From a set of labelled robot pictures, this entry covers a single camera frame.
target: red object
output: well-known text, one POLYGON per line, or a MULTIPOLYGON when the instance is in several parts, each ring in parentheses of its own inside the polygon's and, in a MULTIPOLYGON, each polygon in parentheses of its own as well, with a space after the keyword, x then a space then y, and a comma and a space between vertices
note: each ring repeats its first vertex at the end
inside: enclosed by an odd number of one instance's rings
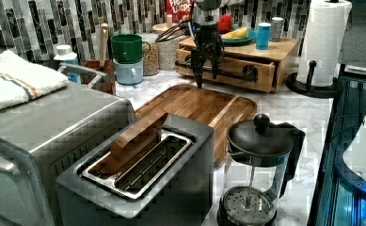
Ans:
POLYGON ((230 15, 223 15, 218 22, 218 33, 226 34, 232 31, 232 17, 230 15))
POLYGON ((173 23, 185 21, 193 0, 166 0, 167 14, 173 15, 173 23))

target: white towel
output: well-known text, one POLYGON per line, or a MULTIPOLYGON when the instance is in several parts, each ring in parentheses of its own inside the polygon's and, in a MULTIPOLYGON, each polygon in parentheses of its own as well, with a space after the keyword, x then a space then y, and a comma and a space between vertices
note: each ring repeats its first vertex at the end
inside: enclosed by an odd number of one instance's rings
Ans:
POLYGON ((68 85, 55 70, 30 63, 11 51, 0 54, 0 109, 34 100, 68 85))

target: drawer knob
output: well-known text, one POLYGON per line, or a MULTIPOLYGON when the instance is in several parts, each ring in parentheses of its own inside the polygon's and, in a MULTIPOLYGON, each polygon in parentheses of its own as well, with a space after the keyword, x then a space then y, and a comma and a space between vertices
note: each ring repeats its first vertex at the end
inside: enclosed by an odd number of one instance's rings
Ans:
POLYGON ((258 80, 258 71, 251 65, 246 65, 242 71, 243 77, 252 78, 254 82, 258 80))

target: marble countertop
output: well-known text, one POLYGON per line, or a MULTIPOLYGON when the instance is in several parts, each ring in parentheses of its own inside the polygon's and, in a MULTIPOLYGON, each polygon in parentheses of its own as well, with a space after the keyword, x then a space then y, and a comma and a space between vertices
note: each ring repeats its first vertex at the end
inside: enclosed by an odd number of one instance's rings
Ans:
MULTIPOLYGON (((175 72, 160 72, 154 76, 145 76, 137 85, 117 84, 117 95, 129 99, 134 109, 137 109, 162 91, 179 84, 196 85, 193 77, 175 72)), ((279 200, 277 217, 278 226, 306 225, 333 100, 306 97, 286 87, 277 93, 264 93, 204 82, 202 88, 249 98, 257 103, 257 113, 268 115, 272 123, 288 122, 306 133, 295 177, 288 183, 284 196, 279 200)), ((215 216, 223 187, 224 165, 215 169, 214 204, 202 226, 217 225, 215 216)))

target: paper towel holder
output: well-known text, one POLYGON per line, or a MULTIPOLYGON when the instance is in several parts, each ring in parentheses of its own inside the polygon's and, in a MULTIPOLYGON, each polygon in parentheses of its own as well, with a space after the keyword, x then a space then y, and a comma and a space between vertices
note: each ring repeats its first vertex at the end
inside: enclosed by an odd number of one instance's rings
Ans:
POLYGON ((312 77, 314 75, 314 70, 317 66, 317 62, 312 60, 309 65, 310 68, 306 84, 297 81, 297 73, 291 73, 286 80, 286 86, 288 87, 288 89, 304 96, 320 99, 340 97, 343 91, 342 81, 337 78, 333 78, 332 85, 328 87, 312 86, 312 77))

